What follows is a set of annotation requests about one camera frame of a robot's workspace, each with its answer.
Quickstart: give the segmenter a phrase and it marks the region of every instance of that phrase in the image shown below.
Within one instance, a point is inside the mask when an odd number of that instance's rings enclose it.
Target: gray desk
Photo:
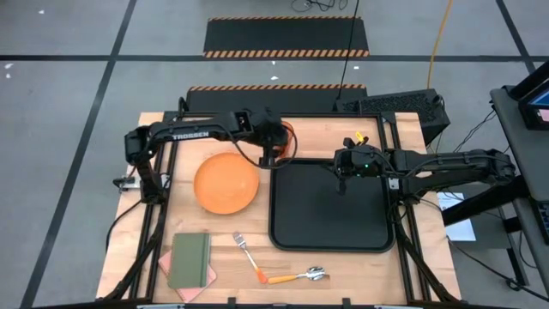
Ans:
[[[527,130],[518,103],[507,95],[505,89],[492,90],[490,95],[530,195],[540,202],[549,201],[549,131]],[[534,216],[537,209],[533,209],[524,198],[517,198],[513,206],[549,294],[549,245],[545,243]]]

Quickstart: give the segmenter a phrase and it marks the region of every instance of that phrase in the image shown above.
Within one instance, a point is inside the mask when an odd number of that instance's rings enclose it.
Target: green notebook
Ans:
[[[170,288],[203,288],[208,283],[208,233],[177,233],[172,242]]]

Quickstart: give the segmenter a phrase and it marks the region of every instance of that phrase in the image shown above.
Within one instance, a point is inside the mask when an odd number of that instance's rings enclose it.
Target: fork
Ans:
[[[250,263],[253,265],[254,270],[256,270],[257,279],[259,279],[259,282],[265,284],[267,283],[267,277],[263,274],[263,272],[257,267],[256,262],[254,262],[254,259],[251,258],[250,253],[248,252],[248,249],[246,249],[246,240],[244,240],[244,237],[241,233],[235,232],[232,237],[234,238],[234,241],[237,243],[237,245],[244,250],[246,255],[248,256],[248,259],[250,260]]]

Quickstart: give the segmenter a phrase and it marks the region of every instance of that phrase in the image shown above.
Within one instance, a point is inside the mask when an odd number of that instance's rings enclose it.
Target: hazard stripe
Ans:
[[[265,50],[265,51],[205,51],[206,58],[297,58],[297,57],[367,57],[367,50]]]
[[[236,91],[236,90],[286,90],[286,89],[345,89],[366,88],[365,84],[284,84],[284,85],[226,85],[226,86],[192,86],[189,92],[195,91]]]
[[[247,16],[247,17],[237,17],[237,16],[221,16],[221,17],[212,17],[208,18],[210,21],[264,21],[264,20],[286,20],[286,19],[352,19],[352,16],[332,16],[332,15],[320,15],[320,16]]]

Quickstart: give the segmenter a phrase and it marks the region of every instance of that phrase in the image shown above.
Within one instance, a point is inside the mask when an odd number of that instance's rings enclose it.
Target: orange plate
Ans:
[[[227,215],[246,207],[256,196],[259,175],[240,154],[216,154],[195,175],[195,195],[208,211]]]

